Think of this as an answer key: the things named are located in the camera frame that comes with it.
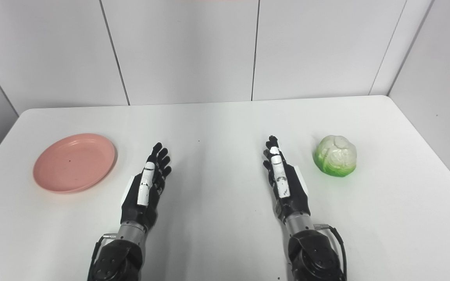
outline pink plate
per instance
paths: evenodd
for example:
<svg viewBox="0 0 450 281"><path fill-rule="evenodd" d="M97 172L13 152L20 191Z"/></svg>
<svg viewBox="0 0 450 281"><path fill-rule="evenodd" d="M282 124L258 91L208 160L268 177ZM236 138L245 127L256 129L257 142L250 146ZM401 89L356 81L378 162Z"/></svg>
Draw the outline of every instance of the pink plate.
<svg viewBox="0 0 450 281"><path fill-rule="evenodd" d="M34 180L45 190L78 192L98 183L111 169L114 145L94 133L71 135L48 147L34 164Z"/></svg>

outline table surface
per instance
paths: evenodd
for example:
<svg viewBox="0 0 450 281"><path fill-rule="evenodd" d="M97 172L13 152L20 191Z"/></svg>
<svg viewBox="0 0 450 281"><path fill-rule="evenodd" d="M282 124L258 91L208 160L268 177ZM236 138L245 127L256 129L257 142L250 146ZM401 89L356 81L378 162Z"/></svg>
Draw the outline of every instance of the table surface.
<svg viewBox="0 0 450 281"><path fill-rule="evenodd" d="M107 177L77 194L38 187L39 154L85 132L116 146ZM450 280L450 172L385 96L28 110L0 145L0 280L85 280L95 242L117 231L127 180L156 142L173 172L143 280L290 279L261 164L271 134L300 167L314 223L341 233L350 281ZM312 161L331 134L357 146L346 178Z"/></svg>

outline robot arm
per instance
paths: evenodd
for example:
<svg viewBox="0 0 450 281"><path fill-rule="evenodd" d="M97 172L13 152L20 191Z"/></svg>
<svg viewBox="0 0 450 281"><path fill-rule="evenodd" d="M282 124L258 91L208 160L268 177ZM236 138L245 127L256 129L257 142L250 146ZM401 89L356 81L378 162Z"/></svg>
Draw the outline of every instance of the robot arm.
<svg viewBox="0 0 450 281"><path fill-rule="evenodd" d="M295 168L287 164L282 155L277 138L270 136L266 147L264 155L268 160L263 164L268 170L268 180L277 201L275 213L289 233L287 252L295 280L345 281L346 270L345 274L341 271L338 255L328 237L318 231L328 228L336 236L336 229L312 224L307 195Z"/></svg>
<svg viewBox="0 0 450 281"><path fill-rule="evenodd" d="M88 281L138 281L143 266L145 238L157 219L157 204L164 191L168 150L158 142L147 158L143 171L134 177L121 207L121 226L118 233L103 235L95 245ZM102 240L114 241L102 247Z"/></svg>

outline cabbage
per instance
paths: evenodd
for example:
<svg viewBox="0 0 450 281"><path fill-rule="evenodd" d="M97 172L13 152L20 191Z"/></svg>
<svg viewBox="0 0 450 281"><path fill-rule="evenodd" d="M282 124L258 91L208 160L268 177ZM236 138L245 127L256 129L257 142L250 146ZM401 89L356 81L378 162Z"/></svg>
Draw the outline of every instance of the cabbage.
<svg viewBox="0 0 450 281"><path fill-rule="evenodd" d="M314 161L326 174L346 176L355 170L357 149L341 135L328 135L317 146Z"/></svg>

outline toy cabbage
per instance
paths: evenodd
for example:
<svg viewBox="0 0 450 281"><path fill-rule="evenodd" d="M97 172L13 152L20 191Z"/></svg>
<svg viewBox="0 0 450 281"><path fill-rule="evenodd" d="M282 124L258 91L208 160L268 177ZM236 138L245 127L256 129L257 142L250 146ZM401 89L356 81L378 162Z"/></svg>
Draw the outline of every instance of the toy cabbage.
<svg viewBox="0 0 450 281"><path fill-rule="evenodd" d="M341 135L328 135L317 146L314 161L326 174L346 176L355 170L357 149Z"/></svg>

